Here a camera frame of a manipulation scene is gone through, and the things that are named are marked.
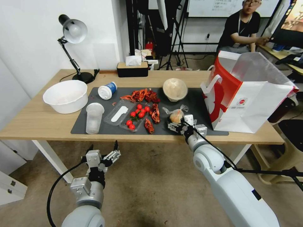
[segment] man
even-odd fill
[[[225,29],[219,41],[217,54],[220,50],[238,54],[255,52],[256,43],[264,45],[269,41],[268,37],[257,37],[260,26],[260,14],[256,9],[262,0],[244,0],[242,10],[227,18]]]

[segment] black t-shirt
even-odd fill
[[[232,14],[229,18],[227,18],[225,23],[225,28],[223,34],[219,41],[219,46],[233,46],[235,42],[230,37],[231,34],[240,33],[239,36],[249,37],[250,34],[257,33],[259,31],[260,26],[260,14],[257,12],[253,12],[252,18],[249,23],[244,23],[240,21],[240,31],[238,31],[239,26],[239,15],[240,11]]]

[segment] white plastic bowl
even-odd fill
[[[182,80],[171,78],[164,82],[163,92],[171,102],[177,102],[185,98],[188,89]]]
[[[57,83],[46,90],[43,94],[43,101],[58,113],[76,112],[87,104],[87,85],[80,80]]]

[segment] glasses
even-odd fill
[[[250,5],[252,4],[253,6],[258,5],[261,1],[258,0],[246,0],[245,4]]]

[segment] red and white bag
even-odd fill
[[[260,53],[220,51],[201,84],[212,127],[255,133],[298,88]]]

